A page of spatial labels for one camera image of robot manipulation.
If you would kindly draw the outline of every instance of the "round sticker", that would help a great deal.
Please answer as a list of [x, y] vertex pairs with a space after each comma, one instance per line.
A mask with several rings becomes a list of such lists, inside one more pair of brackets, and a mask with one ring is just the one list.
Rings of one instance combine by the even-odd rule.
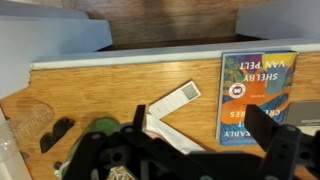
[[234, 83], [229, 88], [229, 94], [233, 98], [240, 98], [246, 92], [246, 87], [242, 83]]

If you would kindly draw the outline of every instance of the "green object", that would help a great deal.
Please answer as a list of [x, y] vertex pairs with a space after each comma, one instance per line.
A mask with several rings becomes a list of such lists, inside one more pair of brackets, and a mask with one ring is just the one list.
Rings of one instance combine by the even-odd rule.
[[[77, 139], [77, 141], [72, 145], [72, 147], [70, 148], [66, 161], [68, 162], [72, 159], [75, 151], [77, 150], [79, 143], [82, 139], [82, 137], [87, 134], [87, 133], [91, 133], [91, 132], [102, 132], [104, 134], [106, 134], [107, 136], [110, 136], [115, 128], [118, 126], [118, 122], [114, 119], [111, 118], [98, 118], [93, 120], [88, 126], [87, 128], [83, 131], [83, 133], [80, 135], [80, 137]], [[62, 176], [64, 175], [65, 170], [67, 169], [67, 167], [60, 169], [59, 171], [62, 171]]]

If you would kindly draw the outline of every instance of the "wood grain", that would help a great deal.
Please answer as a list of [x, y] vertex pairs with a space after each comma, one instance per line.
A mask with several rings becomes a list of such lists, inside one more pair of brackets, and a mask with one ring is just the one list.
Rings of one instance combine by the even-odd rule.
[[119, 45], [235, 36], [238, 8], [272, 0], [72, 1], [91, 18], [109, 20]]
[[76, 9], [74, 0], [62, 0], [62, 3], [65, 9]]
[[55, 7], [55, 8], [63, 8], [62, 0], [9, 0], [27, 4], [35, 4], [40, 6], [48, 6], [48, 7]]
[[[300, 54], [291, 101], [320, 100], [320, 53]], [[31, 72], [30, 87], [1, 100], [6, 116], [17, 117], [17, 102], [31, 97], [54, 110], [54, 120], [23, 152], [35, 180], [55, 179], [53, 163], [64, 161], [71, 145], [95, 118], [108, 116], [131, 122], [138, 104], [158, 100], [193, 79], [202, 96], [163, 120], [205, 147], [216, 151], [246, 151], [263, 156], [258, 146], [221, 147], [215, 137], [220, 59], [108, 66]], [[76, 120], [75, 126], [49, 152], [40, 153], [39, 139], [61, 117]], [[299, 169], [303, 179], [312, 179]]]

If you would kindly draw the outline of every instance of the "white paper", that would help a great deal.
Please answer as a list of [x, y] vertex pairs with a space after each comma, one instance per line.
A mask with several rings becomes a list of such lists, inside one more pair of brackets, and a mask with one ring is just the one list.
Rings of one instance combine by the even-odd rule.
[[297, 126], [301, 132], [314, 136], [320, 130], [320, 126]]
[[205, 151], [197, 143], [176, 131], [161, 120], [156, 119], [151, 114], [147, 114], [146, 131], [159, 135], [165, 139], [174, 148], [183, 154], [189, 154], [192, 151]]

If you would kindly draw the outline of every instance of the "book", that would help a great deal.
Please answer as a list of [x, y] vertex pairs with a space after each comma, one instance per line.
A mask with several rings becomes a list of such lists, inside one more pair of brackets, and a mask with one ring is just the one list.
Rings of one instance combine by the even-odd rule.
[[296, 126], [301, 132], [314, 136], [320, 130], [320, 101], [291, 102], [286, 124]]
[[220, 145], [256, 144], [244, 127], [247, 104], [284, 121], [296, 56], [293, 51], [223, 54], [216, 129]]

